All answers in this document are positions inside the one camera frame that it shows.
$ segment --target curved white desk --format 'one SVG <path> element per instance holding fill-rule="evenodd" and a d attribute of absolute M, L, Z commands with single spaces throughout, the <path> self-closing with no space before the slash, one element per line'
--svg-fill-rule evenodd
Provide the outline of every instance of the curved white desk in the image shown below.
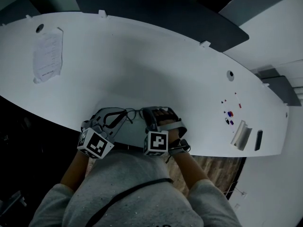
<path fill-rule="evenodd" d="M 33 45 L 40 24 L 41 33 L 63 30 L 62 71 L 36 85 Z M 0 95 L 77 131 L 101 107 L 170 106 L 187 126 L 191 154 L 203 156 L 280 154 L 288 123 L 288 107 L 226 55 L 160 27 L 81 12 L 45 14 L 0 27 Z M 234 112 L 234 129 L 241 120 L 252 128 L 244 151 L 230 144 L 234 133 L 224 120 L 224 99 Z M 258 130 L 263 138 L 255 151 Z M 131 133 L 126 138 L 133 143 Z"/>

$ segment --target sleeve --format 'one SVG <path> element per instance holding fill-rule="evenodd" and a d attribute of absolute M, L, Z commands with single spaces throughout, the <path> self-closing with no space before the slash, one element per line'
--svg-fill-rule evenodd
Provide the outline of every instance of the sleeve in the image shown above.
<path fill-rule="evenodd" d="M 195 183 L 188 201 L 204 221 L 204 227 L 241 227 L 226 197 L 210 180 Z"/>
<path fill-rule="evenodd" d="M 73 194 L 69 187 L 55 185 L 37 208 L 29 227 L 61 227 L 65 209 Z"/>

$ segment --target floor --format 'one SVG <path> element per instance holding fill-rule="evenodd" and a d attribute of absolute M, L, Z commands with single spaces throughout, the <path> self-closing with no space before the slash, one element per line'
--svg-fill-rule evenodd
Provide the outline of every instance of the floor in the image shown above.
<path fill-rule="evenodd" d="M 237 157 L 201 157 L 194 156 L 195 160 L 206 172 L 210 180 L 222 192 L 227 192 L 235 181 L 235 177 L 241 166 L 242 158 Z M 178 165 L 171 157 L 167 163 L 169 174 L 174 180 L 174 186 L 185 196 L 188 194 L 188 188 L 184 182 Z"/>

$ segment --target black object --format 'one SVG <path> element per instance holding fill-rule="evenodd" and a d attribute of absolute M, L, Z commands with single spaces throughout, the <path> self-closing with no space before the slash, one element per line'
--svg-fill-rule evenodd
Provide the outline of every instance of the black object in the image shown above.
<path fill-rule="evenodd" d="M 188 144 L 188 142 L 186 141 L 186 139 L 177 139 L 174 142 L 172 142 L 171 144 L 169 144 L 169 153 L 170 151 L 174 150 L 174 149 L 183 149 L 184 152 L 189 152 L 191 150 L 190 145 Z"/>
<path fill-rule="evenodd" d="M 226 76 L 229 81 L 233 81 L 235 79 L 235 76 L 231 70 L 227 71 Z"/>
<path fill-rule="evenodd" d="M 280 73 L 276 70 L 276 68 L 272 66 L 266 66 L 264 68 L 260 68 L 255 75 L 260 79 L 267 78 L 276 78 L 280 76 Z"/>
<path fill-rule="evenodd" d="M 285 76 L 261 79 L 288 106 L 301 106 L 297 94 Z"/>
<path fill-rule="evenodd" d="M 153 132 L 151 134 L 151 139 L 150 139 L 151 149 L 166 150 L 166 147 L 167 147 L 166 141 L 167 141 L 166 134 L 159 134 L 159 133 Z"/>
<path fill-rule="evenodd" d="M 36 33 L 39 33 L 44 27 L 44 24 L 40 24 L 37 29 L 36 29 Z"/>
<path fill-rule="evenodd" d="M 302 226 L 303 226 L 303 218 L 301 219 L 301 221 L 298 223 L 296 227 L 302 227 Z"/>
<path fill-rule="evenodd" d="M 127 116 L 127 114 L 128 114 L 128 112 L 127 112 L 126 110 L 123 110 L 123 111 L 120 111 L 120 112 L 108 113 L 108 114 L 105 115 L 105 117 L 104 117 L 104 119 L 103 119 L 103 123 L 104 123 L 103 126 L 106 126 L 106 127 L 108 127 L 109 129 L 112 129 L 112 128 L 116 127 L 117 124 L 118 124 L 125 116 Z M 111 122 L 110 125 L 107 125 L 107 124 L 106 124 L 106 118 L 109 117 L 109 116 L 111 116 L 111 115 L 119 115 L 119 116 L 117 116 L 117 117 L 115 118 L 115 120 Z"/>
<path fill-rule="evenodd" d="M 125 17 L 156 25 L 224 52 L 249 39 L 235 24 L 191 0 L 76 0 L 84 13 Z"/>
<path fill-rule="evenodd" d="M 0 11 L 0 24 L 9 24 L 14 21 L 40 15 L 30 0 L 16 0 Z"/>
<path fill-rule="evenodd" d="M 255 151 L 260 150 L 262 135 L 263 135 L 263 131 L 258 131 L 256 145 L 255 145 Z"/>
<path fill-rule="evenodd" d="M 138 152 L 143 152 L 143 148 L 141 148 L 141 147 L 126 145 L 126 144 L 119 143 L 119 142 L 114 143 L 114 147 L 112 150 L 134 150 L 134 151 L 138 151 Z"/>
<path fill-rule="evenodd" d="M 164 182 L 173 183 L 173 181 L 170 178 L 162 178 L 162 179 L 158 179 L 158 180 L 154 180 L 154 181 L 150 181 L 147 183 L 137 185 L 131 189 L 128 189 L 122 193 L 119 193 L 118 195 L 113 197 L 113 199 L 107 205 L 105 205 L 102 209 L 100 209 L 97 213 L 95 213 L 93 215 L 93 217 L 90 218 L 90 220 L 86 224 L 86 227 L 90 227 L 90 226 L 93 226 L 94 224 L 96 224 L 103 217 L 103 215 L 106 213 L 106 211 L 108 210 L 109 207 L 111 207 L 114 203 L 118 202 L 119 200 L 125 198 L 129 194 L 131 194 L 143 187 L 154 185 L 157 183 L 164 183 Z"/>
<path fill-rule="evenodd" d="M 27 227 L 44 196 L 60 182 L 72 162 L 80 133 L 27 112 L 3 97 L 0 104 L 0 200 L 6 202 L 20 191 L 27 204 L 24 207 L 16 202 L 1 216 L 0 225 Z"/>
<path fill-rule="evenodd" d="M 158 110 L 162 110 L 163 108 L 167 108 L 170 114 L 155 116 L 154 112 Z M 175 128 L 178 128 L 180 138 L 182 138 L 183 135 L 187 132 L 187 129 L 182 123 L 181 118 L 179 118 L 170 107 L 153 106 L 153 107 L 142 108 L 142 115 L 146 123 L 146 129 L 145 129 L 146 133 L 148 133 L 149 131 L 160 132 L 161 130 L 172 130 L 173 128 L 163 129 L 163 127 L 164 128 L 169 127 L 171 123 L 162 126 L 159 125 L 159 122 L 163 120 L 174 120 L 175 123 L 178 122 L 178 126 L 176 126 Z"/>
<path fill-rule="evenodd" d="M 103 143 L 103 147 L 98 148 L 98 144 L 100 143 L 100 141 Z M 101 136 L 94 133 L 93 136 L 90 138 L 89 143 L 87 144 L 87 149 L 89 149 L 91 152 L 95 153 L 96 155 L 102 157 L 106 145 L 107 145 L 107 141 L 103 139 Z"/>

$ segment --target cable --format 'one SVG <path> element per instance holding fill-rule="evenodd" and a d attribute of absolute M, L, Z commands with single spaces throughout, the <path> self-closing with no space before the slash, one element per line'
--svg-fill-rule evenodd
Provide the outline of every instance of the cable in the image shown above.
<path fill-rule="evenodd" d="M 229 192 L 234 192 L 235 190 L 237 190 L 239 193 L 241 193 L 242 195 L 244 195 L 244 192 L 241 192 L 241 191 L 240 191 L 238 188 L 236 188 L 236 187 L 235 187 L 235 190 L 229 191 L 230 188 L 231 188 L 231 186 L 229 187 L 228 191 L 227 191 L 227 192 L 223 192 L 223 194 L 229 193 Z"/>
<path fill-rule="evenodd" d="M 167 158 L 167 160 L 166 160 L 166 164 L 169 162 L 169 159 L 171 158 L 171 156 L 169 156 L 168 158 Z"/>

